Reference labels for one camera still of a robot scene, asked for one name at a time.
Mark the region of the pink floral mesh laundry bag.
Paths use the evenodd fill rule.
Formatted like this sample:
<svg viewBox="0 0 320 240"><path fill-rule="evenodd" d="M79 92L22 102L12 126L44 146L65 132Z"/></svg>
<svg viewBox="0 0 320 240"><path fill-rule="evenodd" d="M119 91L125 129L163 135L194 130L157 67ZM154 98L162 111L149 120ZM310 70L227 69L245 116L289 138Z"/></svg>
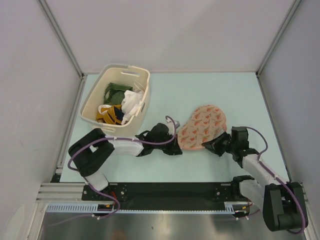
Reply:
<svg viewBox="0 0 320 240"><path fill-rule="evenodd" d="M215 105L202 105L191 115L177 134L181 149L197 151L203 143L211 141L227 130L225 113Z"/></svg>

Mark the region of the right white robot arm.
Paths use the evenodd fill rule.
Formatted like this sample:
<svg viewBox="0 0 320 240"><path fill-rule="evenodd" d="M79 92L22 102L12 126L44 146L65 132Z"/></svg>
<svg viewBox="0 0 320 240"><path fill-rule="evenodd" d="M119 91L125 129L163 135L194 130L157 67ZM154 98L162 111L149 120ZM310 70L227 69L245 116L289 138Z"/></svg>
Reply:
<svg viewBox="0 0 320 240"><path fill-rule="evenodd" d="M230 188L231 196L242 201L251 200L262 212L267 228L272 231L287 231L301 234L309 224L303 188L300 183L286 181L263 160L262 151L250 147L249 126L232 127L231 133L223 132L202 146L221 157L224 153L250 176Z"/></svg>

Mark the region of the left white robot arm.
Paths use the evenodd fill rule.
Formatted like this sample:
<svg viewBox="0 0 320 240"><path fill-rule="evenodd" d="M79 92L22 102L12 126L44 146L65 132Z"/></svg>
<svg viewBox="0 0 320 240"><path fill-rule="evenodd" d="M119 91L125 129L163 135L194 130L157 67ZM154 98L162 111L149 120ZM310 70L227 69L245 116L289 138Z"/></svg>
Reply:
<svg viewBox="0 0 320 240"><path fill-rule="evenodd" d="M111 188L105 174L100 170L107 158L113 156L144 157L153 150L161 150L169 156L181 155L177 140L178 121L168 118L151 130L135 137L115 137L103 133L100 128L90 131L69 149L67 167L78 172L93 187L93 194L100 200L110 196Z"/></svg>

